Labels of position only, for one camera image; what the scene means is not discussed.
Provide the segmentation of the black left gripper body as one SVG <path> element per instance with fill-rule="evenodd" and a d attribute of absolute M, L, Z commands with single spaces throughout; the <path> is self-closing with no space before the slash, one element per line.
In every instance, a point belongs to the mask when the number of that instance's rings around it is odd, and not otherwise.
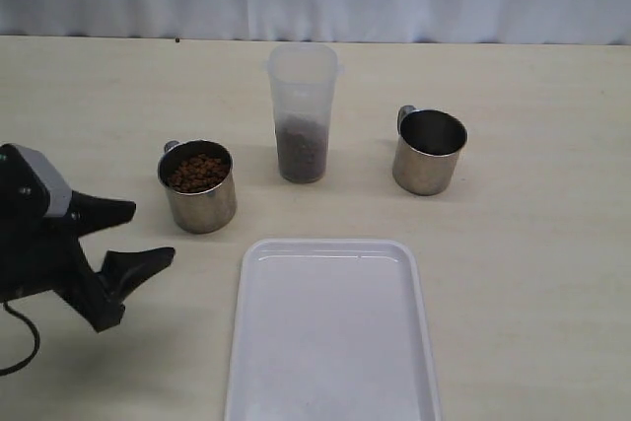
<path fill-rule="evenodd" d="M 73 190 L 47 157 L 1 146 L 1 301 L 52 291 L 97 332 L 120 324 L 113 301 L 70 226 Z"/>

